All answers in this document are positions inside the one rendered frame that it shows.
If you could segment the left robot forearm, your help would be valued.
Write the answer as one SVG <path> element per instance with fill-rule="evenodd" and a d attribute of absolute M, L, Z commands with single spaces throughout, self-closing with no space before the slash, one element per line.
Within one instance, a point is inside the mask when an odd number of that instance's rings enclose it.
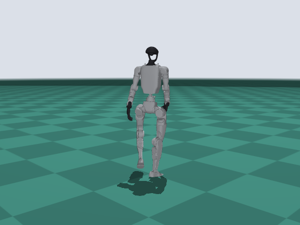
<path fill-rule="evenodd" d="M 130 91 L 129 91 L 128 102 L 130 101 L 133 104 L 133 100 L 134 100 L 136 92 L 134 90 L 131 90 L 131 89 L 132 89 L 132 85 L 131 85 Z M 128 102 L 127 102 L 127 105 L 128 105 Z"/>

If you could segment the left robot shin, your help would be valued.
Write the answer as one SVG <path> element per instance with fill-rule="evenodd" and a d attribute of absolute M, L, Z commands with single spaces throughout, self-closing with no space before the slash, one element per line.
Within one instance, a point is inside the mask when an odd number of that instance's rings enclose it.
<path fill-rule="evenodd" d="M 137 150 L 139 154 L 139 159 L 143 158 L 143 137 L 139 137 L 138 130 L 136 131 L 136 142 L 137 142 Z"/>

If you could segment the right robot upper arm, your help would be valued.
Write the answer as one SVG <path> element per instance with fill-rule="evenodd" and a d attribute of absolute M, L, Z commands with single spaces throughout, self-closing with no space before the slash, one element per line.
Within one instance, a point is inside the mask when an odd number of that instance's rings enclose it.
<path fill-rule="evenodd" d="M 162 74 L 162 80 L 163 80 L 163 85 L 162 85 L 162 90 L 163 91 L 168 91 L 168 83 L 169 83 L 169 69 L 168 67 L 164 66 L 159 66 L 159 71 Z"/>

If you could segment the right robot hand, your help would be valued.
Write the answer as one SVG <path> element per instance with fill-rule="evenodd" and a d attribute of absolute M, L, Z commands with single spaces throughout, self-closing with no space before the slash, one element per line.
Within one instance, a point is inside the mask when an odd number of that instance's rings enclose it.
<path fill-rule="evenodd" d="M 168 106 L 169 106 L 169 102 L 167 102 L 166 105 L 165 105 L 165 103 L 164 103 L 164 106 L 162 106 L 162 108 L 164 108 L 164 109 L 167 111 Z"/>

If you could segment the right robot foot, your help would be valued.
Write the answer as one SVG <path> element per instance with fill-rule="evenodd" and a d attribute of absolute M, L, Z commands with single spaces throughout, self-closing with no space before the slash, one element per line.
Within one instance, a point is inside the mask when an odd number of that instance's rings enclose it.
<path fill-rule="evenodd" d="M 154 171 L 150 171 L 149 173 L 149 177 L 160 177 L 164 174 L 160 173 L 159 171 L 158 172 L 154 172 Z"/>

